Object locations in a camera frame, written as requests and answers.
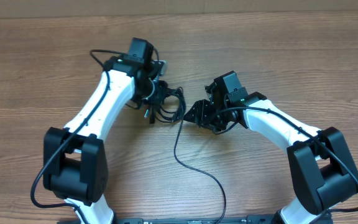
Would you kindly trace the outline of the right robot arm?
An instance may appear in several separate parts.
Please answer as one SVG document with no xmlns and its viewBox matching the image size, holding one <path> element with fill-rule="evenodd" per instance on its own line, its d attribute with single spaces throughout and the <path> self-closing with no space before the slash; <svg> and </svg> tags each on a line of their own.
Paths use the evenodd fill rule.
<svg viewBox="0 0 358 224">
<path fill-rule="evenodd" d="M 223 134 L 235 125 L 255 131 L 288 157 L 295 199 L 273 215 L 249 215 L 248 223 L 332 223 L 337 204 L 358 194 L 358 170 L 340 130 L 319 129 L 278 109 L 259 92 L 248 93 L 230 71 L 205 87 L 185 121 Z"/>
</svg>

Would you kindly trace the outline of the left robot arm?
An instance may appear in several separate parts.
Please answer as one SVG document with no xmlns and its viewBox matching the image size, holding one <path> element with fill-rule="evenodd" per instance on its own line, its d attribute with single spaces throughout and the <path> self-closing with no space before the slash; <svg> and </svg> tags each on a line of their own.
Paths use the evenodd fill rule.
<svg viewBox="0 0 358 224">
<path fill-rule="evenodd" d="M 71 207 L 77 223 L 116 223 L 104 191 L 108 165 L 104 142 L 120 110 L 128 101 L 138 110 L 147 107 L 153 123 L 155 111 L 163 102 L 167 84 L 158 78 L 165 61 L 153 59 L 154 46 L 133 38 L 126 53 L 110 51 L 102 68 L 100 82 L 81 111 L 63 128 L 50 128 L 44 136 L 44 164 L 34 180 L 30 197 L 39 182 L 63 200 L 56 207 Z"/>
</svg>

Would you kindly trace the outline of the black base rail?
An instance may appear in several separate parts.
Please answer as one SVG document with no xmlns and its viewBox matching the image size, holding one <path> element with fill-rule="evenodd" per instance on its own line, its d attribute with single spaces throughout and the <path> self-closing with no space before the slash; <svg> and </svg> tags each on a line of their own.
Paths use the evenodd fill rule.
<svg viewBox="0 0 358 224">
<path fill-rule="evenodd" d="M 142 218 L 117 218 L 114 217 L 112 224 L 213 224 L 216 223 L 213 219 L 199 218 L 197 220 L 187 220 L 182 218 L 169 219 L 154 219 L 144 220 Z M 279 224 L 284 223 L 280 221 L 278 215 L 248 215 L 242 218 L 223 218 L 221 224 Z"/>
</svg>

